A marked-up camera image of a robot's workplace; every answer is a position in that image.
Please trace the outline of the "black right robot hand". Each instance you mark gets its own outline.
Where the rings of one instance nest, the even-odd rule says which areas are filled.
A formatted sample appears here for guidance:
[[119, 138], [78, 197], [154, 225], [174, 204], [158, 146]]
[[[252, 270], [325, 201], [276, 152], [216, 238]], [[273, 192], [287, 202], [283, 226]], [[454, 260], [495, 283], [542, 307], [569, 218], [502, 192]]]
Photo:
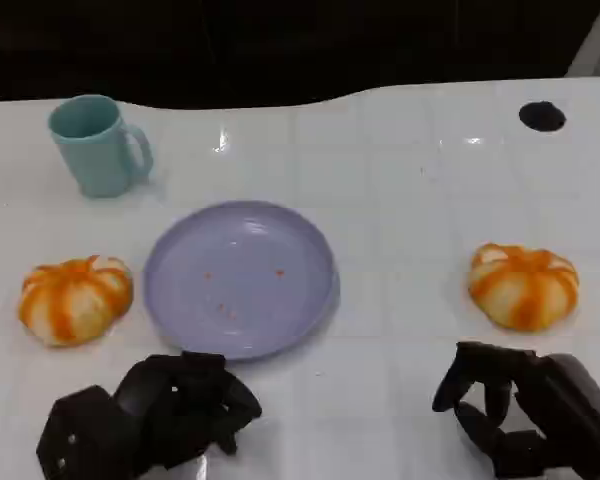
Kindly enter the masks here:
[[432, 408], [454, 412], [498, 479], [600, 479], [600, 387], [570, 354], [462, 341]]

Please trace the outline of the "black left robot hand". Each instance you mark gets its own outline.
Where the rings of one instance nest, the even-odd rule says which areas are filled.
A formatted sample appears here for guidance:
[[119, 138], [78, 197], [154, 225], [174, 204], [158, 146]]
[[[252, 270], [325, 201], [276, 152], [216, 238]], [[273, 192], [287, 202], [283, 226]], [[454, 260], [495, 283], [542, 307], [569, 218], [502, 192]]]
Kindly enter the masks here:
[[114, 399], [139, 424], [135, 476], [155, 466], [172, 469], [211, 445], [232, 456], [236, 434], [262, 415], [258, 399], [219, 354], [151, 355], [128, 371]]

